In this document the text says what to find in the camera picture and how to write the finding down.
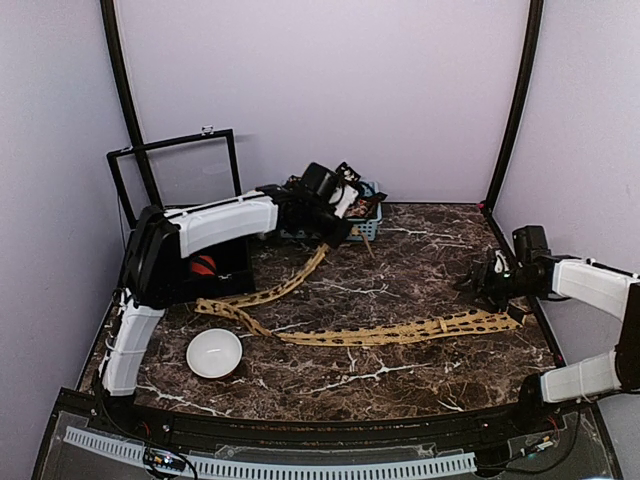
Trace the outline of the white bowl orange outside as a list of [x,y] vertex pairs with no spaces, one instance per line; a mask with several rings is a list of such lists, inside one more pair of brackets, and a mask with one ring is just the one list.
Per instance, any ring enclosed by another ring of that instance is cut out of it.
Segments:
[[205,379],[222,379],[231,375],[243,356],[240,339],[226,329],[209,329],[196,335],[186,351],[191,371]]

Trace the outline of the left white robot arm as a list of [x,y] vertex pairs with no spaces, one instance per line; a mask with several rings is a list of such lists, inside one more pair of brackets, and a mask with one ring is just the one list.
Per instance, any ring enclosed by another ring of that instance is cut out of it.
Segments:
[[237,243],[307,230],[337,247],[349,235],[345,213],[358,196],[342,181],[310,187],[297,180],[187,208],[144,208],[115,291],[120,324],[98,369],[102,391],[113,397],[103,405],[103,421],[120,436],[140,429],[140,412],[119,397],[134,394],[152,333],[169,307],[250,291],[240,274]]

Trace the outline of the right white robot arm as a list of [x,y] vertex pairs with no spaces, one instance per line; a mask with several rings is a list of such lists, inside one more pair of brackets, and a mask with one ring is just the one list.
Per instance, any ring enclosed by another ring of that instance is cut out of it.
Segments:
[[622,324],[618,343],[609,352],[526,377],[510,413],[517,432],[534,432],[559,406],[639,393],[638,276],[589,259],[546,254],[510,268],[496,250],[453,286],[492,313],[506,311],[513,298],[557,296],[585,303]]

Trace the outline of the yellow beetle-pattern tie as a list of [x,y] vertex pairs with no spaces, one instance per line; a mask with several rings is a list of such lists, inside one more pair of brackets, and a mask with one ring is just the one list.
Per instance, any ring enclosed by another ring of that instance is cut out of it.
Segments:
[[411,317],[396,324],[351,325],[334,330],[288,332],[269,330],[246,312],[255,307],[274,302],[294,291],[313,274],[331,248],[316,240],[285,239],[284,244],[296,245],[313,254],[287,280],[271,289],[253,294],[235,295],[221,299],[199,298],[193,305],[197,314],[216,316],[238,322],[253,335],[272,337],[282,342],[318,347],[371,347],[388,344],[412,344],[437,338],[463,335],[486,335],[502,331],[519,330],[526,325],[532,313],[509,303],[505,310],[491,313],[487,309],[473,308],[448,315]]

